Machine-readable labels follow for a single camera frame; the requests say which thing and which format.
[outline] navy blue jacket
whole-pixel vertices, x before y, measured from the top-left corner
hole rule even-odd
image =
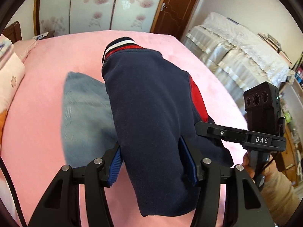
[[[187,136],[205,157],[233,165],[221,141],[196,135],[196,122],[213,122],[198,87],[188,72],[131,38],[109,44],[102,62],[122,158],[141,214],[178,216],[192,211],[199,188],[184,174],[180,136]]]

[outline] camera lens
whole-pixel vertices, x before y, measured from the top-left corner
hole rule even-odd
[[[260,103],[260,97],[259,97],[259,95],[258,94],[254,94],[254,96],[252,98],[253,98],[253,100],[252,100],[253,104],[255,106],[258,106],[259,103]]]
[[[262,101],[264,103],[266,103],[268,101],[268,94],[265,91],[262,93]]]
[[[250,106],[250,99],[249,99],[249,98],[246,99],[246,105],[247,105],[248,107]]]

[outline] blue gripper pad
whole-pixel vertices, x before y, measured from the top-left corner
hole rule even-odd
[[[198,184],[196,165],[182,137],[180,137],[179,139],[178,148],[179,148],[180,159],[184,167],[184,171],[188,177],[188,180],[195,187]]]
[[[122,165],[121,149],[118,148],[109,168],[108,184],[112,186],[117,181],[119,171]]]

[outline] pink bedsheet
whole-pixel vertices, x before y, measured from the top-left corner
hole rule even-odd
[[[174,37],[128,31],[100,31],[42,40],[25,61],[25,77],[12,102],[4,127],[2,154],[13,179],[28,222],[49,183],[65,164],[60,124],[63,84],[69,71],[81,72],[103,82],[102,54],[108,43],[132,37],[139,45],[160,51],[163,57],[190,73],[199,87],[207,111],[217,124],[246,129],[247,124],[231,96],[185,46]],[[245,150],[224,142],[235,164]],[[106,189],[116,227],[188,227],[193,212],[180,217],[148,216],[139,212],[134,190],[125,167],[117,182]],[[222,225],[224,189],[217,226]],[[84,198],[81,197],[82,226],[87,227]]]

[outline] glass wardrobe panel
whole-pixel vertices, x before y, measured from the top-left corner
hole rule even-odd
[[[70,33],[109,30],[114,0],[72,0]]]
[[[117,0],[112,30],[150,32],[160,0]]]
[[[54,36],[69,34],[71,0],[40,0],[40,32],[55,31]]]

